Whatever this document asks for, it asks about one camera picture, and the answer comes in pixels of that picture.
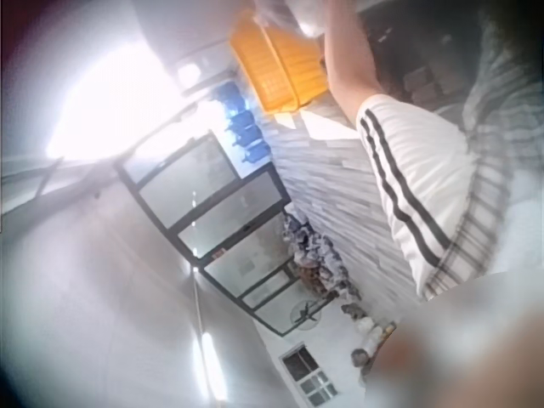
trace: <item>window frame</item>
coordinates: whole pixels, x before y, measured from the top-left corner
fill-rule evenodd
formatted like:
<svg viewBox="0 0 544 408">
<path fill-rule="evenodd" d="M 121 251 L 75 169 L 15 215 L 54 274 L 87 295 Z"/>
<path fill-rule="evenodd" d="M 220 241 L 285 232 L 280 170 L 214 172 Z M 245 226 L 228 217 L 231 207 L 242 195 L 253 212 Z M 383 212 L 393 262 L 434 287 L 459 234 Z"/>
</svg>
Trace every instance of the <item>window frame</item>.
<svg viewBox="0 0 544 408">
<path fill-rule="evenodd" d="M 289 357 L 292 357 L 293 355 L 295 354 L 299 354 L 300 355 L 300 351 L 302 349 L 305 349 L 306 352 L 310 355 L 310 357 L 312 358 L 312 360 L 314 360 L 315 364 L 317 365 L 317 368 L 310 371 L 309 374 L 307 374 L 306 376 L 302 377 L 301 379 L 299 379 L 298 381 L 295 380 L 294 376 L 291 374 L 291 372 L 289 371 L 289 369 L 287 368 L 287 364 L 286 364 L 286 359 L 288 359 Z M 311 368 L 309 367 L 309 365 L 306 363 L 306 361 L 304 360 L 304 358 L 302 356 L 299 357 L 300 360 L 306 365 L 306 367 L 308 368 L 308 370 L 311 370 Z M 306 346 L 306 344 L 304 343 L 300 343 L 297 347 L 295 348 L 292 348 L 290 351 L 288 351 L 287 353 L 283 354 L 281 357 L 280 357 L 280 361 L 281 361 L 281 364 L 283 365 L 283 367 L 285 368 L 286 372 L 287 372 L 287 375 L 291 378 L 291 381 L 293 381 L 297 387 L 297 390 L 298 392 L 302 395 L 302 397 L 306 400 L 306 403 L 311 406 L 311 407 L 316 407 L 316 406 L 324 406 L 325 404 L 327 404 L 328 402 L 330 402 L 331 400 L 333 400 L 335 397 L 338 396 L 339 392 L 337 390 L 337 388 L 334 386 L 334 384 L 332 383 L 331 379 L 329 378 L 329 376 L 326 375 L 325 371 L 323 370 L 323 368 L 321 368 L 321 366 L 319 365 L 319 363 L 315 360 L 314 356 L 309 352 L 308 350 L 308 347 Z M 324 382 L 322 379 L 320 379 L 320 374 L 322 374 L 323 376 L 325 376 L 326 378 L 326 381 Z M 318 378 L 318 381 L 320 382 L 320 386 L 318 388 L 315 388 L 314 390 L 310 391 L 310 392 L 306 392 L 304 391 L 303 389 L 303 384 L 306 383 L 308 380 L 312 380 L 314 377 L 317 377 Z M 332 387 L 335 391 L 335 394 L 333 394 L 329 389 L 328 387 Z M 319 405 L 314 405 L 314 403 L 310 400 L 310 397 L 320 393 L 320 392 L 326 392 L 327 395 L 329 396 L 329 399 L 326 400 L 325 402 L 323 402 L 322 404 L 319 404 Z"/>
</svg>

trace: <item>fluorescent light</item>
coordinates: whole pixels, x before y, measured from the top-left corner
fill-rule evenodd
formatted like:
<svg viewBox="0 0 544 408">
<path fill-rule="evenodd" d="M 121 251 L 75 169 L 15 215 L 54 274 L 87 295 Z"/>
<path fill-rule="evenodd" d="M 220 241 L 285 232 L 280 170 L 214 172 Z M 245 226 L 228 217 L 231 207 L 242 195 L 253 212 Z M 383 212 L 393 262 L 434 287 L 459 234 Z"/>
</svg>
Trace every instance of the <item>fluorescent light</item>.
<svg viewBox="0 0 544 408">
<path fill-rule="evenodd" d="M 210 383 L 213 396 L 218 401 L 227 400 L 227 386 L 224 382 L 223 371 L 219 364 L 219 358 L 213 347 L 213 339 L 209 333 L 202 335 L 202 348 L 204 350 L 204 362 L 206 364 L 207 379 Z"/>
<path fill-rule="evenodd" d="M 204 356 L 202 355 L 201 345 L 198 339 L 193 341 L 193 370 L 195 372 L 198 388 L 201 390 L 202 398 L 206 401 L 210 398 L 207 388 L 206 370 L 204 366 Z"/>
<path fill-rule="evenodd" d="M 127 44 L 90 67 L 69 92 L 47 154 L 90 161 L 117 155 L 182 105 L 147 44 Z"/>
<path fill-rule="evenodd" d="M 196 64 L 187 64 L 178 69 L 178 79 L 185 88 L 192 88 L 200 79 L 201 69 Z"/>
</svg>

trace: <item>person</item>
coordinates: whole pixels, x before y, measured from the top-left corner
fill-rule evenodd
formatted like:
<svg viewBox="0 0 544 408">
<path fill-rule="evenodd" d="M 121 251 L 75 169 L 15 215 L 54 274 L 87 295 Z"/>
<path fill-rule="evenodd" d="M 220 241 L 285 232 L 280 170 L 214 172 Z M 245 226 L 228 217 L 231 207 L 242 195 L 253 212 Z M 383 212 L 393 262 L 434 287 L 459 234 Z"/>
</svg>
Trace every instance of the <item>person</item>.
<svg viewBox="0 0 544 408">
<path fill-rule="evenodd" d="M 530 0 L 484 8 L 460 129 L 387 95 L 353 0 L 326 0 L 331 93 L 360 133 L 394 241 L 427 300 L 481 275 L 543 265 L 544 104 L 532 58 L 541 48 L 504 23 L 518 3 L 537 26 Z"/>
</svg>

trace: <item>black stripe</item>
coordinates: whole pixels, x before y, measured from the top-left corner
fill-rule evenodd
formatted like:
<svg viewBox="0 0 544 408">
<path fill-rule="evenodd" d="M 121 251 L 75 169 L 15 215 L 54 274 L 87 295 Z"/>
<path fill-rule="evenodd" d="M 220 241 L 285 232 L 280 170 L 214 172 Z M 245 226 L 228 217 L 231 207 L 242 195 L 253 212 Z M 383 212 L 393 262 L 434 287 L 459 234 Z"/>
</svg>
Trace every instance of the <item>black stripe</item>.
<svg viewBox="0 0 544 408">
<path fill-rule="evenodd" d="M 428 226 L 431 233 L 434 235 L 434 238 L 436 238 L 436 241 L 438 241 L 444 249 L 447 249 L 451 245 L 450 238 L 448 238 L 448 236 L 439 227 L 439 225 L 436 224 L 436 221 L 434 220 L 433 216 L 429 213 L 429 211 L 427 211 L 427 208 L 425 208 L 423 204 L 411 192 L 410 187 L 408 186 L 408 183 L 406 182 L 406 178 L 404 174 L 400 171 L 399 167 L 397 166 L 397 161 L 393 157 L 393 153 L 391 152 L 391 149 L 389 148 L 389 143 L 385 139 L 385 133 L 383 132 L 382 126 L 380 125 L 380 122 L 377 120 L 376 116 L 372 113 L 371 110 L 366 110 L 366 114 L 371 119 L 372 124 L 374 125 L 374 128 L 376 129 L 377 135 L 380 139 L 380 144 L 382 145 L 382 148 L 383 148 L 383 153 L 385 154 L 385 157 L 388 160 L 389 166 L 391 167 L 391 173 L 393 173 L 394 177 L 399 182 L 400 188 L 402 190 L 402 194 L 404 195 L 408 203 L 417 211 L 419 216 L 422 218 L 423 222 Z"/>
<path fill-rule="evenodd" d="M 371 137 L 370 129 L 368 128 L 368 125 L 366 122 L 361 119 L 360 124 L 363 126 L 363 128 L 366 130 L 366 140 L 368 140 L 368 143 L 370 144 L 372 148 L 372 158 L 374 159 L 374 162 L 376 163 L 377 172 L 380 175 L 380 178 L 382 179 L 382 187 L 383 190 L 388 194 L 389 198 L 391 199 L 391 202 L 393 203 L 393 214 L 396 218 L 398 218 L 400 221 L 406 224 L 406 227 L 408 227 L 408 230 L 411 232 L 411 234 L 414 237 L 414 240 L 416 241 L 417 248 L 419 249 L 419 252 L 422 254 L 422 256 L 425 258 L 425 260 L 434 266 L 435 268 L 439 266 L 440 259 L 437 257 L 433 251 L 430 250 L 430 248 L 427 245 L 427 242 L 423 239 L 422 232 L 417 228 L 416 223 L 414 222 L 411 217 L 406 214 L 405 212 L 401 211 L 399 208 L 399 197 L 397 197 L 397 194 L 394 192 L 391 185 L 386 180 L 385 172 L 383 171 L 382 163 L 380 162 L 380 157 L 376 152 L 376 143 L 374 143 L 374 139 Z"/>
</svg>

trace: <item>glass pane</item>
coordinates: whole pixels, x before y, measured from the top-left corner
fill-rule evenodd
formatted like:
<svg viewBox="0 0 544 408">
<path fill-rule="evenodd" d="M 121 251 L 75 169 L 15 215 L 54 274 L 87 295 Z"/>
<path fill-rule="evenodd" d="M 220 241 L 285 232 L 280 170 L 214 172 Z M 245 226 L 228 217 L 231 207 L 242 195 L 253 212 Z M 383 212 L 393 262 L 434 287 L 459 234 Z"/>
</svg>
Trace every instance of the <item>glass pane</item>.
<svg viewBox="0 0 544 408">
<path fill-rule="evenodd" d="M 327 376 L 325 375 L 325 373 L 322 371 L 319 373 L 319 379 L 321 381 L 321 383 L 328 383 L 329 382 L 329 379 L 327 378 Z"/>
<path fill-rule="evenodd" d="M 179 238 L 201 258 L 278 201 L 281 194 L 274 181 L 262 174 L 198 218 Z"/>
<path fill-rule="evenodd" d="M 326 390 L 329 392 L 330 395 L 335 396 L 338 395 L 338 391 L 336 388 L 334 388 L 334 385 L 330 384 L 327 386 Z"/>
<path fill-rule="evenodd" d="M 188 127 L 188 121 L 173 123 L 143 143 L 125 164 L 125 170 L 138 183 L 174 151 L 181 149 L 190 139 L 202 136 L 200 129 Z"/>
<path fill-rule="evenodd" d="M 283 214 L 244 238 L 206 267 L 208 274 L 234 296 L 240 296 L 289 258 L 281 237 Z"/>
<path fill-rule="evenodd" d="M 306 377 L 310 371 L 300 358 L 300 354 L 295 353 L 283 359 L 289 374 L 295 381 L 300 381 Z"/>
<path fill-rule="evenodd" d="M 314 360 L 314 357 L 310 355 L 306 348 L 300 350 L 300 356 L 303 358 L 304 362 L 308 365 L 311 371 L 315 371 L 320 368 Z"/>
<path fill-rule="evenodd" d="M 285 286 L 287 283 L 289 283 L 289 276 L 282 271 L 268 279 L 249 295 L 245 296 L 242 300 L 247 304 L 247 306 L 254 308 L 272 293 L 280 290 L 280 288 Z"/>
<path fill-rule="evenodd" d="M 325 393 L 315 393 L 314 395 L 308 397 L 308 399 L 309 399 L 309 402 L 311 402 L 313 406 L 320 406 L 326 403 L 328 400 L 330 400 L 331 397 L 329 397 Z"/>
<path fill-rule="evenodd" d="M 255 312 L 255 314 L 273 326 L 278 332 L 286 332 L 294 326 L 292 323 L 292 313 L 296 314 L 298 312 L 295 308 L 297 308 L 301 302 L 303 303 L 307 300 L 318 299 L 312 292 L 306 289 L 306 286 L 304 286 L 301 281 L 298 281 L 269 303 L 266 303 L 261 309 Z M 309 365 L 308 362 L 305 362 L 305 364 L 308 367 L 316 366 L 315 361 L 313 365 Z"/>
<path fill-rule="evenodd" d="M 303 389 L 305 394 L 310 394 L 311 392 L 315 391 L 315 385 L 311 379 L 306 380 L 305 382 L 300 384 L 300 388 Z"/>
<path fill-rule="evenodd" d="M 140 191 L 167 228 L 236 179 L 219 149 L 212 139 L 197 145 Z"/>
</svg>

